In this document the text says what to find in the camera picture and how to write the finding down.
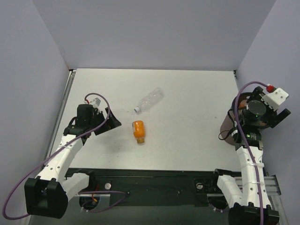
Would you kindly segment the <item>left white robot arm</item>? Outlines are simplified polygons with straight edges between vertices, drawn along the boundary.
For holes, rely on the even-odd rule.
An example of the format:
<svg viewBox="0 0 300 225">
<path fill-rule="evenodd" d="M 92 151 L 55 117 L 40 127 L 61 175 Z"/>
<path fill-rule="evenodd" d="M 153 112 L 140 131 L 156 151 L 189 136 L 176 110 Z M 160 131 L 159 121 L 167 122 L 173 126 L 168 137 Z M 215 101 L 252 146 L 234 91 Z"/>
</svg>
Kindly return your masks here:
<svg viewBox="0 0 300 225">
<path fill-rule="evenodd" d="M 91 133 L 99 135 L 121 126 L 121 122 L 108 108 L 105 111 L 107 118 L 96 106 L 78 106 L 77 115 L 64 129 L 54 156 L 35 178 L 27 179 L 24 184 L 26 210 L 29 215 L 62 218 L 69 200 L 82 190 L 91 193 L 96 189 L 97 182 L 91 170 L 79 169 L 70 178 L 65 176 Z"/>
</svg>

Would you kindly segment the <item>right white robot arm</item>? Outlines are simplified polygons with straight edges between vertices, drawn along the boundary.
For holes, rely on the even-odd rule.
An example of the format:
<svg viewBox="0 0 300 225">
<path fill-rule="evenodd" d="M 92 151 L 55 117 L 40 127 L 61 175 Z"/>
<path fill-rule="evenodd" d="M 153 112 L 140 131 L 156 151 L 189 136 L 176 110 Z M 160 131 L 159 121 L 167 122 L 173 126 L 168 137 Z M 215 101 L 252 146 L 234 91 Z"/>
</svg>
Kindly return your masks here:
<svg viewBox="0 0 300 225">
<path fill-rule="evenodd" d="M 276 225 L 279 212 L 272 209 L 264 178 L 263 141 L 260 131 L 274 128 L 290 111 L 279 112 L 288 93 L 271 84 L 258 83 L 252 92 L 240 90 L 220 127 L 220 140 L 235 147 L 241 168 L 239 187 L 232 171 L 216 169 L 210 188 L 221 191 L 229 207 L 231 225 Z"/>
</svg>

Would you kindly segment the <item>orange floral tea bottle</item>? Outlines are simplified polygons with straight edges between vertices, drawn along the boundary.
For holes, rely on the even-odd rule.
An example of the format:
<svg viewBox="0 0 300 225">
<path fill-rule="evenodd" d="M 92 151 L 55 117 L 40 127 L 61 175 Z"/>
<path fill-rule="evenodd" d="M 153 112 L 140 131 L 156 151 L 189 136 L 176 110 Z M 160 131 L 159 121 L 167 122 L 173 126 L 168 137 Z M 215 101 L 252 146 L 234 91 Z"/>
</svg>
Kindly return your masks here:
<svg viewBox="0 0 300 225">
<path fill-rule="evenodd" d="M 248 100 L 247 99 L 244 99 L 242 100 L 240 103 L 239 103 L 239 107 L 238 107 L 238 110 L 243 110 L 247 107 L 248 105 Z"/>
</svg>

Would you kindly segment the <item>orange bottle navy label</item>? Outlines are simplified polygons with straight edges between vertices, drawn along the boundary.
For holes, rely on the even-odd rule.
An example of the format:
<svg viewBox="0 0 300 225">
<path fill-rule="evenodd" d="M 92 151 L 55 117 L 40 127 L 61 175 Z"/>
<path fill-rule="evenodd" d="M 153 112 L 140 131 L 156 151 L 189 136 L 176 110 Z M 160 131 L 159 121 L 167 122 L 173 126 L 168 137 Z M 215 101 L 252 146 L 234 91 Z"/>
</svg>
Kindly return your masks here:
<svg viewBox="0 0 300 225">
<path fill-rule="evenodd" d="M 260 129 L 266 129 L 270 127 L 267 121 L 259 120 L 257 123 Z"/>
</svg>

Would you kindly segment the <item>clear plastic bottle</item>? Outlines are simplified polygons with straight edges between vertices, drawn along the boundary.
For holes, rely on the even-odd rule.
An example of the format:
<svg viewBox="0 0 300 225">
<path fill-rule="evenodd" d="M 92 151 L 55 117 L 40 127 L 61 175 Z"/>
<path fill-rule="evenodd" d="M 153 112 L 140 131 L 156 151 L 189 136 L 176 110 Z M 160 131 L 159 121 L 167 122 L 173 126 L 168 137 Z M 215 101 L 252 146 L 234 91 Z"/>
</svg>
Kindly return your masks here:
<svg viewBox="0 0 300 225">
<path fill-rule="evenodd" d="M 135 113 L 143 113 L 157 104 L 164 97 L 164 92 L 161 88 L 154 89 L 151 93 L 142 98 L 134 107 Z"/>
</svg>

